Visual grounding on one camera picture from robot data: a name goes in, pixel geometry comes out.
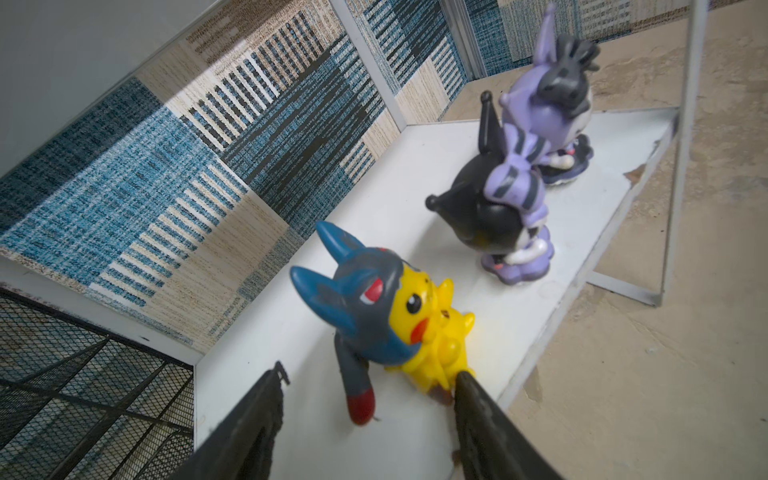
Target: concrete floor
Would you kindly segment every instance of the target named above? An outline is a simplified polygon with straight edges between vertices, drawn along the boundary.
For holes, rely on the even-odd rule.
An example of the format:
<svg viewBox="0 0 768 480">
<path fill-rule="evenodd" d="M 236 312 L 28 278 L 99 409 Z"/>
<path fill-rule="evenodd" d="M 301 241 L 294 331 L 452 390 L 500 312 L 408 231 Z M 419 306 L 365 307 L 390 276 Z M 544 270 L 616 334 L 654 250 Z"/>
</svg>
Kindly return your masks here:
<svg viewBox="0 0 768 480">
<path fill-rule="evenodd" d="M 587 285 L 509 410 L 565 477 L 768 478 L 768 2 L 710 14 L 669 300 Z M 677 104 L 686 22 L 602 44 L 597 109 Z M 524 70 L 468 84 L 479 117 Z M 597 270 L 657 290 L 671 152 Z"/>
</svg>

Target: purple figure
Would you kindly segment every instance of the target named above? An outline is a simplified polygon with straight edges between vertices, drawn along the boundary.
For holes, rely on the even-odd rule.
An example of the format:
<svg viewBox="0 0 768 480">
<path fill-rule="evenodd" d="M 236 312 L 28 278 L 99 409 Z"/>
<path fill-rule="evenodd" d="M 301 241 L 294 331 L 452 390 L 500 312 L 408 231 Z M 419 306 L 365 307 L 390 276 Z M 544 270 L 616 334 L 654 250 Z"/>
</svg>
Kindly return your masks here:
<svg viewBox="0 0 768 480">
<path fill-rule="evenodd" d="M 572 35 L 554 39 L 554 4 L 547 7 L 533 54 L 534 67 L 502 94 L 502 123 L 510 147 L 505 163 L 519 159 L 536 165 L 547 185 L 574 180 L 589 166 L 593 151 L 580 134 L 592 115 L 586 71 L 600 48 Z"/>
<path fill-rule="evenodd" d="M 592 103 L 585 72 L 597 70 L 594 42 L 570 35 L 554 39 L 554 5 L 541 23 L 534 67 L 503 94 L 499 126 L 491 92 L 482 94 L 479 155 L 458 173 L 451 189 L 427 198 L 481 264 L 509 285 L 542 278 L 554 247 L 545 227 L 545 185 L 576 178 L 592 157 L 580 134 Z"/>
<path fill-rule="evenodd" d="M 431 195 L 426 205 L 466 246 L 483 253 L 483 268 L 502 282 L 537 280 L 549 271 L 554 247 L 544 227 L 544 182 L 526 158 L 541 154 L 545 142 L 529 137 L 519 148 L 513 145 L 519 154 L 508 155 L 491 92 L 480 98 L 479 154 L 462 168 L 450 190 Z"/>
</svg>

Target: white shelf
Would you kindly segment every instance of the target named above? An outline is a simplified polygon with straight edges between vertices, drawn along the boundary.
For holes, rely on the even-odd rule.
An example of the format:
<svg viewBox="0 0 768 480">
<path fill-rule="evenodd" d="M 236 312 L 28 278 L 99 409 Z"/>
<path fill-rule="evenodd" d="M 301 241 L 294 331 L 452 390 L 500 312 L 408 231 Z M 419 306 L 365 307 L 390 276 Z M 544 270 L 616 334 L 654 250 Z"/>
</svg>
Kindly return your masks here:
<svg viewBox="0 0 768 480">
<path fill-rule="evenodd" d="M 555 256 L 537 282 L 498 282 L 424 206 L 477 153 L 477 121 L 407 127 L 328 220 L 366 245 L 398 252 L 438 283 L 454 280 L 454 306 L 477 315 L 467 338 L 470 365 L 506 408 L 670 144 L 676 119 L 676 108 L 593 117 L 586 131 L 595 149 L 591 166 L 573 184 L 547 192 Z M 632 187 L 624 173 L 642 164 L 644 176 Z M 290 265 L 329 276 L 336 267 L 316 235 Z M 350 422 L 333 331 L 293 290 L 289 266 L 197 364 L 196 445 L 279 360 L 291 385 L 284 388 L 272 478 L 448 478 L 458 447 L 452 410 L 418 394 L 404 376 L 372 365 L 379 421 L 363 428 Z"/>
</svg>

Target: blue ear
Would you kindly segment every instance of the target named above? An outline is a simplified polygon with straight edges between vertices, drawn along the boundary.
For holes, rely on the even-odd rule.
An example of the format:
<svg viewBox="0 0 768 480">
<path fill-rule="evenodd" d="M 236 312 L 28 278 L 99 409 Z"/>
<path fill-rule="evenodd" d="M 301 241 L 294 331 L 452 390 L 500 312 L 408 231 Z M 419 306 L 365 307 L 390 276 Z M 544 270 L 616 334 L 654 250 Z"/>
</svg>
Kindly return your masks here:
<svg viewBox="0 0 768 480">
<path fill-rule="evenodd" d="M 330 222 L 317 222 L 317 235 L 337 263 L 343 262 L 354 250 L 366 247 L 360 240 Z"/>
<path fill-rule="evenodd" d="M 335 326 L 345 336 L 357 334 L 355 323 L 344 308 L 341 285 L 301 266 L 291 267 L 290 279 L 302 300 L 317 316 Z"/>
</svg>

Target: wire mesh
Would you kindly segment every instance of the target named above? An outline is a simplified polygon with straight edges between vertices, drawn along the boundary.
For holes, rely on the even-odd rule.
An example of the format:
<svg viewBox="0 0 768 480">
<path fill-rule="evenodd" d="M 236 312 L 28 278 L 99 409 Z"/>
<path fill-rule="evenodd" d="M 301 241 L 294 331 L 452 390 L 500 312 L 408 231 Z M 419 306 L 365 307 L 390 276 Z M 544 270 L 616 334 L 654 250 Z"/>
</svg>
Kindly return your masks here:
<svg viewBox="0 0 768 480">
<path fill-rule="evenodd" d="M 176 471 L 192 455 L 192 438 L 172 433 L 160 445 L 154 457 L 141 469 L 136 479 L 162 480 Z"/>
<path fill-rule="evenodd" d="M 189 366 L 2 289 L 0 329 L 1 480 L 164 478 L 189 457 Z"/>
</svg>

